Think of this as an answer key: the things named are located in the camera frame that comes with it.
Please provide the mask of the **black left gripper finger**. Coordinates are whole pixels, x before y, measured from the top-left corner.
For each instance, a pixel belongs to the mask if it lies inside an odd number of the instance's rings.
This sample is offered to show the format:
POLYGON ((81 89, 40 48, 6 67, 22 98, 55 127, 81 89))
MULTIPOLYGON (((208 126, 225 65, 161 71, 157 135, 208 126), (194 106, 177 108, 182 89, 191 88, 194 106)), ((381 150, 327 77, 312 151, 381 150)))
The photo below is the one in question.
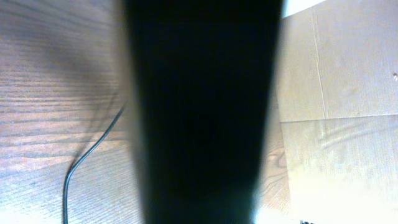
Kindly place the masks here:
POLYGON ((281 1, 122 1, 146 223, 251 223, 281 1))

